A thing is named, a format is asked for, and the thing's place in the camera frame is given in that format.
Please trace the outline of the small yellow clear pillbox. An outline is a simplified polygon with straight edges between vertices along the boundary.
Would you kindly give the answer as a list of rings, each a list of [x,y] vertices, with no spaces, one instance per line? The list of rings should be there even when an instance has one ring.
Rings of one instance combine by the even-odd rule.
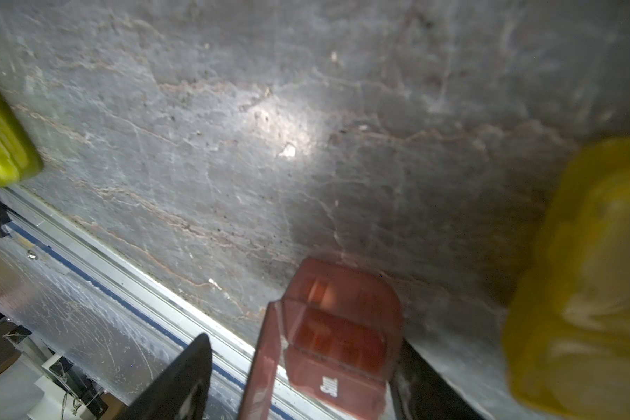
[[[511,395],[569,419],[630,419],[630,136],[563,172],[502,333]]]

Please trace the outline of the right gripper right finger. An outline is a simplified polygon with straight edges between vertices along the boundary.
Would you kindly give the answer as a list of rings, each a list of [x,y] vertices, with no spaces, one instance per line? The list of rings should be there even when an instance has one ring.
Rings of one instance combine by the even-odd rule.
[[[396,419],[471,419],[483,416],[404,339],[390,393]]]

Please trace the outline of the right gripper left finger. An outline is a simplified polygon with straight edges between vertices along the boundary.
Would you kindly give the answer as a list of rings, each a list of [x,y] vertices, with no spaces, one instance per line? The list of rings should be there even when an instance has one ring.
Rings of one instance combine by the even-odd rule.
[[[213,371],[207,334],[197,336],[119,419],[196,419],[205,416]]]

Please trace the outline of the dark red small pillbox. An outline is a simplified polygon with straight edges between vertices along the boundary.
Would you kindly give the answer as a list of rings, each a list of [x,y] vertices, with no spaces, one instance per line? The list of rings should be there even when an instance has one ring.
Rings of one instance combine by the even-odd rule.
[[[402,310],[379,276],[304,259],[267,306],[239,417],[267,418],[284,365],[295,390],[357,419],[379,418],[404,341]]]

